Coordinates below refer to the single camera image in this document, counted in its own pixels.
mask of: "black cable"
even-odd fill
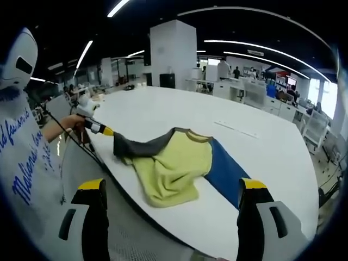
[[[70,139],[73,140],[73,142],[76,143],[77,146],[79,146],[81,148],[81,150],[83,150],[85,153],[87,153],[102,168],[102,170],[105,170],[104,164],[93,154],[92,151],[90,151],[85,146],[82,147],[77,141],[75,141],[75,139],[70,135],[70,133],[66,131],[66,129],[60,124],[60,122],[44,106],[42,106],[40,102],[38,102],[36,99],[32,98],[28,92],[27,92],[27,94],[28,94],[28,97],[30,99],[32,99],[34,102],[36,102],[41,107],[41,109],[43,109],[43,111],[45,113],[47,113],[59,125],[59,127],[70,137]]]
[[[347,155],[348,155],[348,152],[347,152],[346,155],[344,155],[344,156],[341,158],[341,160],[338,162],[337,168],[335,169],[335,171],[334,171],[334,173],[332,174],[332,176],[331,176],[326,182],[324,182],[319,188],[321,188],[322,186],[324,186],[326,183],[328,183],[328,182],[332,179],[333,176],[335,176],[337,170],[339,169],[340,163],[342,162],[342,160],[344,160],[344,158],[345,158]]]
[[[326,194],[329,194],[331,191],[335,190],[338,187],[338,182],[336,182]]]

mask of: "window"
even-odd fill
[[[333,119],[336,110],[337,84],[324,82],[322,93],[321,109],[327,116]]]
[[[208,59],[208,65],[218,65],[220,63],[220,60],[217,59]]]
[[[316,105],[318,102],[319,97],[319,87],[320,87],[320,81],[318,79],[310,79],[309,82],[309,92],[308,92],[308,99]]]

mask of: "gray cloth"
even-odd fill
[[[175,131],[173,128],[166,134],[148,142],[126,139],[120,133],[114,133],[114,155],[118,158],[151,157],[157,155],[170,141]]]

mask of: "blue cloth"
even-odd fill
[[[213,162],[205,178],[222,196],[238,208],[239,179],[250,177],[217,140],[212,139],[209,143],[213,150]]]
[[[275,98],[276,97],[276,87],[272,84],[267,85],[267,96],[271,97],[271,98]]]

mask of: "white column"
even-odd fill
[[[160,74],[174,73],[176,89],[189,89],[185,79],[197,67],[196,28],[173,20],[151,28],[150,35],[153,86],[160,86]]]
[[[102,84],[114,86],[113,83],[113,73],[111,70],[111,58],[103,58],[101,62],[101,75],[102,75]]]
[[[321,103],[322,100],[322,94],[324,93],[324,81],[320,80],[320,84],[319,84],[319,96],[318,96],[318,102]]]
[[[90,66],[87,68],[88,73],[88,79],[90,84],[98,85],[98,67],[97,66]]]

